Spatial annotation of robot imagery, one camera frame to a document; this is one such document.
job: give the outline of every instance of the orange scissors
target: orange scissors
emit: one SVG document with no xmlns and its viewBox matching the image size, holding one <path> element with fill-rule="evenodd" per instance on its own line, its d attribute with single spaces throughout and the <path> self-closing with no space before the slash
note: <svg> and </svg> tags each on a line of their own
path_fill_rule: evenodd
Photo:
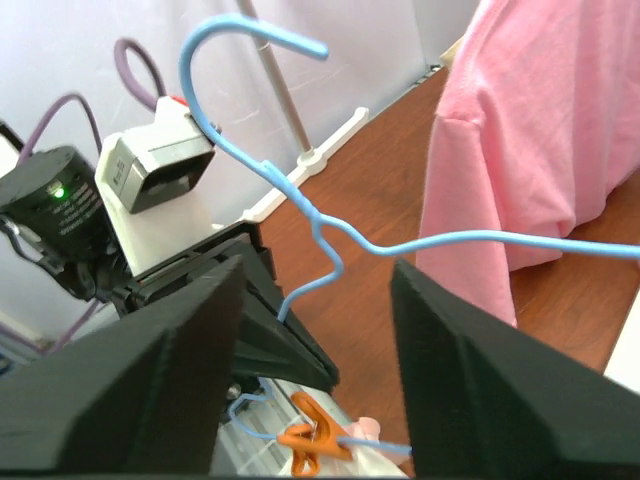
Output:
<svg viewBox="0 0 640 480">
<path fill-rule="evenodd" d="M 293 450 L 291 475 L 294 477 L 314 477 L 320 472 L 319 455 L 352 461 L 353 456 L 348 448 L 338 444 L 338 437 L 347 436 L 331 416 L 305 392 L 291 395 L 291 401 L 314 425 L 304 423 L 292 425 L 282 435 L 278 442 Z"/>
</svg>

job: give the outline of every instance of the white wall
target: white wall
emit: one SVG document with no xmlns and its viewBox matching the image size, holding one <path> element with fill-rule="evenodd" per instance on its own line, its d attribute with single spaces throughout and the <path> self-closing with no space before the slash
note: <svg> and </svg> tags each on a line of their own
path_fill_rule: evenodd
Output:
<svg viewBox="0 0 640 480">
<path fill-rule="evenodd" d="M 358 106 L 377 113 L 425 71 L 410 0 L 254 3 L 263 20 L 322 40 L 330 48 L 325 63 L 275 49 L 314 144 L 335 131 Z M 78 90 L 93 107 L 103 137 L 148 123 L 151 114 L 127 94 L 115 75 L 115 40 L 124 35 L 138 39 L 159 64 L 169 92 L 179 94 L 176 63 L 184 38 L 206 17 L 230 11 L 237 11 L 231 0 L 3 0 L 0 117 L 26 137 L 59 95 Z M 449 33 L 451 42 L 460 33 Z M 212 121 L 256 157 L 291 170 L 298 154 L 296 144 L 251 39 L 215 38 L 201 49 L 194 64 L 196 88 Z M 64 143 L 76 145 L 95 164 L 95 147 L 77 105 L 65 107 L 39 147 Z M 212 220 L 225 223 L 237 218 L 268 187 L 219 153 L 199 190 Z M 18 260 L 1 238 L 0 266 L 0 311 L 46 335 L 58 336 L 85 307 L 46 275 Z"/>
</svg>

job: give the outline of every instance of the metal pole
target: metal pole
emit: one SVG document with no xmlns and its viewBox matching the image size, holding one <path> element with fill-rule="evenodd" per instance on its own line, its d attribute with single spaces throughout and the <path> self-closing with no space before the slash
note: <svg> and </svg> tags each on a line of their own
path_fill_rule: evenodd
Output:
<svg viewBox="0 0 640 480">
<path fill-rule="evenodd" d="M 243 15 L 258 19 L 256 9 L 254 8 L 253 2 L 251 0 L 236 1 L 238 4 L 238 8 Z M 289 127 L 293 132 L 293 136 L 298 142 L 300 151 L 302 153 L 307 153 L 311 151 L 313 147 L 311 146 L 311 142 L 309 142 L 309 137 L 307 137 L 307 132 L 302 125 L 302 121 L 300 121 L 300 116 L 298 115 L 296 106 L 293 104 L 291 94 L 289 93 L 289 88 L 284 81 L 284 77 L 282 76 L 282 72 L 280 71 L 278 62 L 276 61 L 276 57 L 273 55 L 271 45 L 269 44 L 269 42 L 262 38 L 253 36 L 252 38 L 253 43 L 255 43 L 256 49 L 258 50 L 258 55 L 260 55 L 262 65 L 267 72 L 269 80 L 271 81 L 273 90 L 276 92 L 276 97 L 278 97 L 278 101 L 280 102 L 280 108 L 282 108 L 284 116 L 287 118 L 287 122 L 289 123 Z"/>
</svg>

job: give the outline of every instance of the wooden table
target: wooden table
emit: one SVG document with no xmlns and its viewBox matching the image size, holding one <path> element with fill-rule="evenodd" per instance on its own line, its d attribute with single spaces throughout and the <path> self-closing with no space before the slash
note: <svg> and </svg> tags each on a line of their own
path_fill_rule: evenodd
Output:
<svg viewBox="0 0 640 480">
<path fill-rule="evenodd" d="M 302 191 L 320 211 L 344 218 L 380 245 L 416 238 L 425 158 L 444 71 L 380 114 L 347 143 Z M 640 176 L 615 191 L 606 212 L 572 238 L 640 240 Z M 331 264 L 290 203 L 263 225 L 285 292 L 326 274 Z M 382 437 L 407 442 L 393 341 L 388 284 L 393 259 L 365 253 L 341 232 L 326 237 L 345 261 L 343 278 L 295 302 L 293 309 L 340 368 L 335 396 L 352 418 L 380 421 Z M 565 255 L 516 272 L 520 327 L 602 371 L 640 278 L 634 262 Z"/>
</svg>

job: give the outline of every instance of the pink object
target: pink object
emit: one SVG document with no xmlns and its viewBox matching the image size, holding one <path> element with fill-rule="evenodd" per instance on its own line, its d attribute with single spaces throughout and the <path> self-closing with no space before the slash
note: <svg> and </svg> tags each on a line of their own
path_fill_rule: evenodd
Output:
<svg viewBox="0 0 640 480">
<path fill-rule="evenodd" d="M 344 431 L 347 432 L 347 435 L 354 438 L 363 438 L 374 442 L 380 441 L 380 423 L 370 417 L 360 417 L 357 422 L 345 427 Z M 390 453 L 383 450 L 380 450 L 380 453 L 396 465 L 401 465 L 409 460 L 408 455 Z"/>
<path fill-rule="evenodd" d="M 420 235 L 565 237 L 639 165 L 640 1 L 483 0 L 437 109 Z M 417 265 L 515 326 L 509 271 L 560 256 L 474 242 Z"/>
</svg>

